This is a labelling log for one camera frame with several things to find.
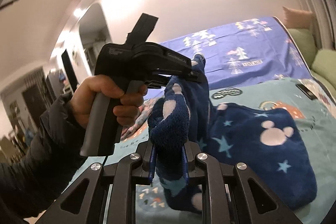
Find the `person's left hand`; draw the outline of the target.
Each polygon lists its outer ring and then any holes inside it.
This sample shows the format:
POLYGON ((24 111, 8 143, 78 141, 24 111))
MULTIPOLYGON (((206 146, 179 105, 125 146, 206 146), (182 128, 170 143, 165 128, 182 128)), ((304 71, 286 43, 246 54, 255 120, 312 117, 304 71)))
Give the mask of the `person's left hand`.
POLYGON ((88 77, 77 88, 70 101, 74 118, 83 128, 87 127, 97 93, 120 100, 121 104, 114 107, 113 114, 117 117, 120 125, 130 127, 135 124, 135 120, 139 116, 139 108, 143 104, 143 97, 147 94, 147 86, 142 85, 137 92, 125 94, 108 76, 88 77))

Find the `dark jacket sleeve forearm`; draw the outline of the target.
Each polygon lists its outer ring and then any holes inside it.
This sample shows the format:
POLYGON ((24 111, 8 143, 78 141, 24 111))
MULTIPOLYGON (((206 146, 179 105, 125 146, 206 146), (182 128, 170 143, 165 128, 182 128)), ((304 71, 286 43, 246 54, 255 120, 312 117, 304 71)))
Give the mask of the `dark jacket sleeve forearm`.
POLYGON ((1 223, 25 223, 47 210, 86 161, 85 130, 60 96, 41 117, 41 127, 19 162, 1 164, 1 223))

